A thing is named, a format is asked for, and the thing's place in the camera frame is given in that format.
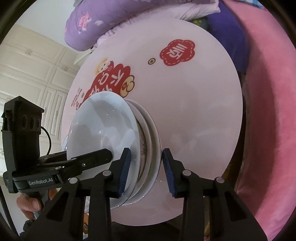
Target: red flower-shaped sticker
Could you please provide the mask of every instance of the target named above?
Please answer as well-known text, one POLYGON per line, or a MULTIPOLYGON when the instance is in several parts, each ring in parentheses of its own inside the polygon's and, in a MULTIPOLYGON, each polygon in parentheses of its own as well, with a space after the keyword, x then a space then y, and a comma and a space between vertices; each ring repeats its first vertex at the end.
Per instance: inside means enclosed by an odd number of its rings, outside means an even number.
POLYGON ((176 39, 160 52, 160 58, 167 66, 187 62, 193 58, 195 43, 191 40, 176 39))

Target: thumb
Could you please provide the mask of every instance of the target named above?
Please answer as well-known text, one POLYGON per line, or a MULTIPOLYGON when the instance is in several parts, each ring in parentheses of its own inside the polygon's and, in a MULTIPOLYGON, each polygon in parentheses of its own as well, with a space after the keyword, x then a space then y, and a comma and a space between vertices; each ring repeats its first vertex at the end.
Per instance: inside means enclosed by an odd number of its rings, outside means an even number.
POLYGON ((25 194, 21 194, 17 198, 17 206, 24 211, 37 212, 41 210, 41 204, 36 198, 28 197, 25 194))

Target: silver screw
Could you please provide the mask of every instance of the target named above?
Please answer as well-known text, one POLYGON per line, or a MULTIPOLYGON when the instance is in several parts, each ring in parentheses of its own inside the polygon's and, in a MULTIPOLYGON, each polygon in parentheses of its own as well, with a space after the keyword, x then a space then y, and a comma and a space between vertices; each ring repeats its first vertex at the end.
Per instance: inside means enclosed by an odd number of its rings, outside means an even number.
POLYGON ((189 170, 184 170, 182 173, 183 173, 184 176, 190 176, 191 175, 191 171, 189 171, 189 170))
POLYGON ((217 178, 216 178, 216 181, 217 181, 218 183, 224 183, 224 182, 225 182, 224 178, 222 178, 222 177, 217 177, 217 178))
POLYGON ((75 184, 76 182, 78 182, 78 179, 77 179, 76 177, 73 177, 73 178, 71 178, 71 179, 69 180, 69 182, 70 182, 71 184, 75 184))
POLYGON ((103 176, 108 177, 110 175, 111 175, 111 171, 109 171, 109 170, 103 171, 103 176))

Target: white tabletop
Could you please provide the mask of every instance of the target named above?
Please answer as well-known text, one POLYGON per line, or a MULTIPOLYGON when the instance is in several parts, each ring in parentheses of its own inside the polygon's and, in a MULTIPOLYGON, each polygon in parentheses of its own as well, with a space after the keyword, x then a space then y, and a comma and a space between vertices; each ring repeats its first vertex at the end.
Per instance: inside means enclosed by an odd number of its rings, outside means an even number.
MULTIPOLYGON (((223 46, 182 20, 135 23, 108 38, 73 81, 62 119, 62 141, 76 109, 95 92, 132 99, 152 116, 163 148, 200 177, 221 176, 234 152, 242 118, 242 93, 223 46)), ((112 210, 112 220, 150 225, 182 213, 182 199, 168 191, 163 166, 139 202, 112 210)))

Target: pink blanket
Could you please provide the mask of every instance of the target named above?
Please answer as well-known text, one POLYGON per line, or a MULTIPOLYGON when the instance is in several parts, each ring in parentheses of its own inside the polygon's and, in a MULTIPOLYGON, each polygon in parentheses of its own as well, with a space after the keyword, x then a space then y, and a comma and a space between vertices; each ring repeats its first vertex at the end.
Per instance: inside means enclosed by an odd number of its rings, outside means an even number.
POLYGON ((248 146, 237 193, 272 240, 296 206, 296 50, 267 10, 224 3, 250 43, 248 146))

